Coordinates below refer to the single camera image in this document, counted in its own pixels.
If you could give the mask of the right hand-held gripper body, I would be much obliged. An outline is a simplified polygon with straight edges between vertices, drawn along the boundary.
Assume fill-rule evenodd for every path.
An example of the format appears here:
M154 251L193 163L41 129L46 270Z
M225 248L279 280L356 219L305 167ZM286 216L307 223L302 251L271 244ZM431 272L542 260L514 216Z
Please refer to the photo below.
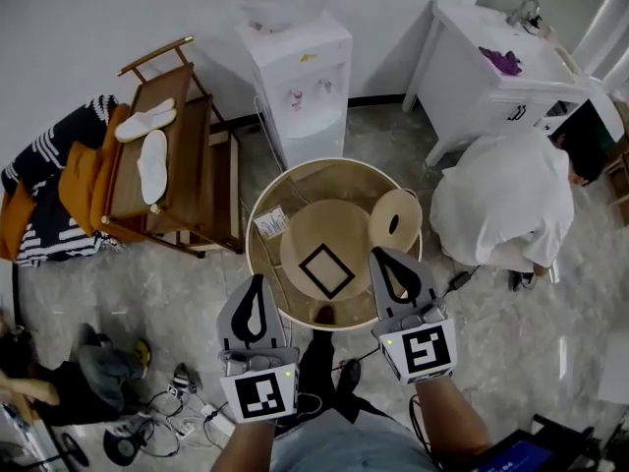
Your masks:
M421 293L414 303L399 305L389 298L376 261L377 250L398 256L403 252L375 247L370 253L372 296L378 316L372 335L380 352L401 384L416 384L450 375L458 363L455 325L447 317L442 299L437 296L429 267L417 260ZM395 279L393 287L398 296L406 296Z

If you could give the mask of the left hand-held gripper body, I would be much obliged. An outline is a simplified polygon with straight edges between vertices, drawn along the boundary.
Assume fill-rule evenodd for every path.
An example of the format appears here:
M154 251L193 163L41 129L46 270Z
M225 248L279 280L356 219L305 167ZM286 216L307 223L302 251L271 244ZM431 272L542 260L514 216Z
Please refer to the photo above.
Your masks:
M297 410L299 350L289 345L268 279L262 274L251 277L264 278L264 338L250 346L238 340L232 331L232 295L242 284L228 298L216 323L224 372L220 384L239 424L277 420Z

